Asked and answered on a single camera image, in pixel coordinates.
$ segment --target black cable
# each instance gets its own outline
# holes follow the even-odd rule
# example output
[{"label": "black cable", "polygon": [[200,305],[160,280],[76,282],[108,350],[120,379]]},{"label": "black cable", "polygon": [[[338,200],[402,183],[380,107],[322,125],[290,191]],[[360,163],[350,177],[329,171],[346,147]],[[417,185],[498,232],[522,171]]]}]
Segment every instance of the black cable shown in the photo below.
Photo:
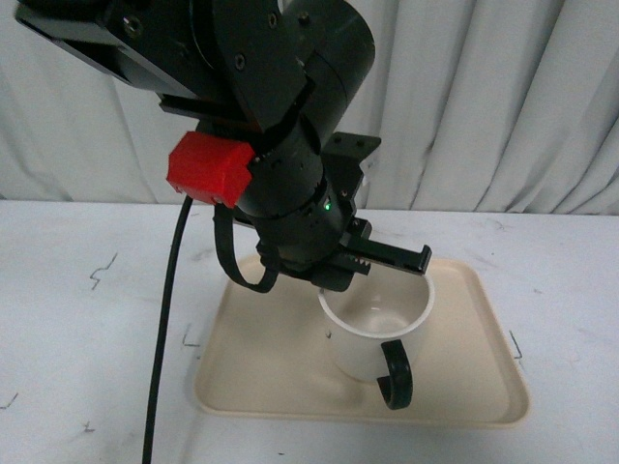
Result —
[{"label": "black cable", "polygon": [[165,337],[167,335],[167,322],[170,315],[170,304],[172,302],[172,287],[174,286],[174,274],[176,273],[176,262],[178,252],[183,240],[183,231],[187,218],[190,215],[193,199],[185,197],[181,213],[176,222],[174,238],[170,248],[170,256],[167,261],[167,271],[165,272],[165,284],[163,285],[162,314],[159,320],[159,333],[157,335],[157,345],[155,347],[155,360],[153,362],[153,375],[151,377],[151,389],[148,393],[148,408],[146,410],[146,429],[144,430],[144,449],[142,451],[142,464],[151,464],[153,456],[153,438],[155,436],[155,417],[157,415],[157,397],[159,395],[159,383],[162,378],[163,353],[165,351]]}]

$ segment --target black strap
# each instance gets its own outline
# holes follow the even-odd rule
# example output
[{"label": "black strap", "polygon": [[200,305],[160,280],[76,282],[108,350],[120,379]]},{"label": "black strap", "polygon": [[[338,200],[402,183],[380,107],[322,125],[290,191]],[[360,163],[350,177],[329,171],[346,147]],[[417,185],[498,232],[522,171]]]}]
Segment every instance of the black strap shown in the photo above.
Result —
[{"label": "black strap", "polygon": [[234,255],[234,231],[232,229],[234,215],[232,210],[222,203],[215,205],[215,248],[220,265],[225,273],[234,282],[254,292],[267,293],[275,285],[280,273],[280,255],[275,246],[268,246],[262,241],[256,249],[260,253],[260,262],[265,267],[264,275],[258,283],[249,283],[245,280]]}]

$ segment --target black mug handle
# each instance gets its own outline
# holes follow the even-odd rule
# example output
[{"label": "black mug handle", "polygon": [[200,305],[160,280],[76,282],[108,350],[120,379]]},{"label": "black mug handle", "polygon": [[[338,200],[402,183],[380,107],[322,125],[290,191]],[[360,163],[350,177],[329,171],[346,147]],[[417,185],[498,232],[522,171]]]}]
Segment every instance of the black mug handle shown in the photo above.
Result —
[{"label": "black mug handle", "polygon": [[413,374],[401,340],[380,344],[387,361],[389,375],[376,379],[389,409],[403,409],[413,397]]}]

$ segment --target white mug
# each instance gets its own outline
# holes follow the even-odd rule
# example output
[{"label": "white mug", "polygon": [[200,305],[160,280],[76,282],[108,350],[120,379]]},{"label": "white mug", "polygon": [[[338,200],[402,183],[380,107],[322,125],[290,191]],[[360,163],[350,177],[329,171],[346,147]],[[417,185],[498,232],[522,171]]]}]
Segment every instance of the white mug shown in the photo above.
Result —
[{"label": "white mug", "polygon": [[434,305],[429,275],[372,265],[344,292],[320,289],[326,335],[336,365],[363,382],[377,382],[390,409],[410,404],[410,364],[419,354]]}]

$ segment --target mug rim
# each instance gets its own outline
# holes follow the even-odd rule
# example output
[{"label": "mug rim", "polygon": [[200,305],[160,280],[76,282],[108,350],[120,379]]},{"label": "mug rim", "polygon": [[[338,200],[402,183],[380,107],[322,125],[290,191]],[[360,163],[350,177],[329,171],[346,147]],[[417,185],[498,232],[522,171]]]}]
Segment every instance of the mug rim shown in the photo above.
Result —
[{"label": "mug rim", "polygon": [[415,321],[412,324],[407,325],[405,328],[400,329],[399,331],[379,332],[379,333],[366,332],[366,331],[359,330],[356,327],[351,326],[350,324],[345,323],[344,321],[339,319],[337,315],[329,307],[329,304],[327,303],[325,299],[324,288],[320,288],[320,290],[318,290],[318,301],[320,301],[320,305],[322,306],[322,309],[325,312],[325,314],[329,316],[329,319],[331,319],[333,322],[335,322],[338,326],[342,327],[347,332],[350,332],[352,334],[362,336],[365,338],[371,338],[371,339],[376,339],[376,340],[379,340],[379,339],[388,340],[391,338],[399,338],[401,336],[405,336],[406,334],[410,334],[415,329],[417,329],[419,326],[421,326],[426,321],[426,319],[429,317],[429,314],[432,308],[434,307],[434,298],[435,298],[434,280],[428,273],[423,274],[423,275],[417,275],[417,276],[423,278],[427,284],[426,307],[424,308],[424,311],[422,312],[422,314],[417,319],[415,319]]}]

